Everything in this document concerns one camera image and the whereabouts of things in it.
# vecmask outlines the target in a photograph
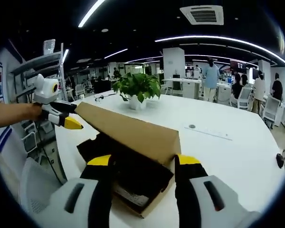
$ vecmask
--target computer monitor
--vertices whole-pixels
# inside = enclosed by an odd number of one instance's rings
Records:
[[[233,74],[235,72],[242,73],[242,74],[247,73],[246,64],[242,63],[242,62],[236,62],[236,61],[231,60],[230,61],[230,69],[233,72]]]
[[[253,69],[252,69],[252,78],[253,78],[254,80],[256,80],[257,77],[258,77],[258,70],[253,68]]]

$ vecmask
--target air conditioning vent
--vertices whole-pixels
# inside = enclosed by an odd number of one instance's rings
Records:
[[[192,25],[224,25],[222,6],[188,6],[180,10]]]

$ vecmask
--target white flower pot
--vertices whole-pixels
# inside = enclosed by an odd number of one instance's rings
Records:
[[[134,110],[142,110],[146,108],[146,99],[142,103],[137,99],[136,95],[129,96],[130,108]]]

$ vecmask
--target white camera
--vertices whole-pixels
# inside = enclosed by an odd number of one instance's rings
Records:
[[[34,100],[41,104],[49,104],[58,98],[57,79],[44,78],[42,74],[38,74],[34,82],[36,87]]]

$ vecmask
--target white pillar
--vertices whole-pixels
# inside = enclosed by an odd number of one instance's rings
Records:
[[[264,61],[264,60],[259,60],[258,62],[258,68],[260,71],[263,72],[264,74],[264,80],[265,80],[265,85],[266,85],[266,95],[270,93],[271,89],[271,71],[270,71],[270,63]]]
[[[178,74],[180,77],[186,76],[185,52],[179,47],[165,48],[163,50],[164,78],[171,78]]]
[[[109,63],[109,64],[108,64],[108,75],[109,75],[110,77],[113,77],[113,76],[114,76],[114,67],[117,68],[116,62],[112,62],[112,63]]]
[[[151,66],[151,74],[155,75],[157,73],[156,72],[156,63],[150,63],[150,66]]]
[[[272,67],[271,68],[271,80],[272,80],[272,82],[271,82],[270,88],[272,88],[272,84],[275,81],[276,73],[278,73],[280,76],[280,82],[282,83],[282,87],[283,87],[282,98],[283,98],[283,102],[285,102],[285,67]]]

